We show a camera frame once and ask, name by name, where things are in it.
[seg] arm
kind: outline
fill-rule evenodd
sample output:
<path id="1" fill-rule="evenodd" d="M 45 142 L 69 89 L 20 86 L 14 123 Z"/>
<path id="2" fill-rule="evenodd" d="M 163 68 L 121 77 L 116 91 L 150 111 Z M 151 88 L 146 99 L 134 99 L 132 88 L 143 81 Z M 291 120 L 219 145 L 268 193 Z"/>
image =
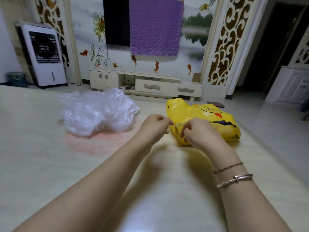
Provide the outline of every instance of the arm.
<path id="1" fill-rule="evenodd" d="M 168 133 L 169 125 L 173 125 L 169 118 L 149 116 L 131 140 L 14 231 L 97 231 L 108 219 L 142 159 Z"/>
<path id="2" fill-rule="evenodd" d="M 207 154 L 215 170 L 240 163 L 237 153 L 223 140 L 207 120 L 193 118 L 181 131 L 185 142 Z M 243 165 L 218 172 L 218 183 L 248 174 Z M 281 231 L 291 229 L 269 203 L 254 181 L 241 181 L 220 188 L 230 232 Z"/>

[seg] marble tabletop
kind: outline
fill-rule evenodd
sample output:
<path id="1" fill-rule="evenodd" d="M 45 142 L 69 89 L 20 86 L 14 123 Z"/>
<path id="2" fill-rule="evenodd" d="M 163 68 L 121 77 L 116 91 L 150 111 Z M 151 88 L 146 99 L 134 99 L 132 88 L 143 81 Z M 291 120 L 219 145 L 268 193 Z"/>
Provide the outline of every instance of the marble tabletop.
<path id="1" fill-rule="evenodd" d="M 59 92 L 0 86 L 0 231 L 9 232 L 130 139 L 165 99 L 134 96 L 133 128 L 81 138 L 58 121 Z M 309 190 L 241 128 L 231 143 L 268 200 L 296 231 L 309 228 Z M 170 133 L 151 150 L 102 231 L 227 231 L 207 157 Z"/>

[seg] trash can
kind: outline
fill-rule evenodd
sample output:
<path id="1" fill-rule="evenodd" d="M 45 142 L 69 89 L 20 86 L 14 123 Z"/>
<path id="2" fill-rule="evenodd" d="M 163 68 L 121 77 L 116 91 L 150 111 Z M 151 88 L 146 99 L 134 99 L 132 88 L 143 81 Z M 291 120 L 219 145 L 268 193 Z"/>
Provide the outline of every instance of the trash can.
<path id="1" fill-rule="evenodd" d="M 26 74 L 23 72 L 9 72 L 7 78 L 12 86 L 28 88 Z"/>

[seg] carved white scrollwork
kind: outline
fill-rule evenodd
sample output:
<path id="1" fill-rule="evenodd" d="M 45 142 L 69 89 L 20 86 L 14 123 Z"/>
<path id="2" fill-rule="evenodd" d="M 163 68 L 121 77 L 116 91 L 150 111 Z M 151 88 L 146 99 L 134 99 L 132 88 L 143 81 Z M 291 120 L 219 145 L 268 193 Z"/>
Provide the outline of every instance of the carved white scrollwork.
<path id="1" fill-rule="evenodd" d="M 62 60 L 66 67 L 69 67 L 69 57 L 66 48 L 66 38 L 64 36 L 61 13 L 58 0 L 34 0 L 40 22 L 54 27 L 58 32 L 59 44 L 62 51 Z"/>
<path id="2" fill-rule="evenodd" d="M 309 64 L 309 36 L 303 46 L 303 49 L 300 51 L 300 55 L 298 56 L 296 63 Z"/>
<path id="3" fill-rule="evenodd" d="M 254 0 L 229 0 L 208 76 L 208 82 L 212 85 L 226 84 L 253 2 Z"/>

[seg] bangle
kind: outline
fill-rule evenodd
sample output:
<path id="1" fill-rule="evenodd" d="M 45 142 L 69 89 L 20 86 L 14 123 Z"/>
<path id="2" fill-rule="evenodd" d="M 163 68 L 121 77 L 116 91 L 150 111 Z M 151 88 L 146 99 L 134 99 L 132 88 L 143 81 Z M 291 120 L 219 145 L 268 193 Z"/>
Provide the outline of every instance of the bangle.
<path id="1" fill-rule="evenodd" d="M 240 163 L 238 163 L 238 164 L 233 164 L 233 165 L 227 166 L 227 167 L 225 167 L 225 168 L 222 168 L 222 169 L 219 169 L 219 170 L 217 170 L 217 171 L 214 171 L 214 174 L 217 174 L 218 172 L 221 172 L 221 171 L 230 169 L 230 168 L 232 168 L 232 167 L 234 167 L 234 166 L 241 165 L 241 164 L 243 164 L 243 162 L 240 162 Z"/>
<path id="2" fill-rule="evenodd" d="M 245 175 L 233 176 L 232 180 L 220 183 L 219 185 L 217 185 L 217 188 L 226 187 L 226 186 L 229 186 L 229 185 L 231 185 L 233 183 L 239 183 L 241 181 L 252 180 L 252 179 L 253 179 L 253 174 L 245 174 Z"/>

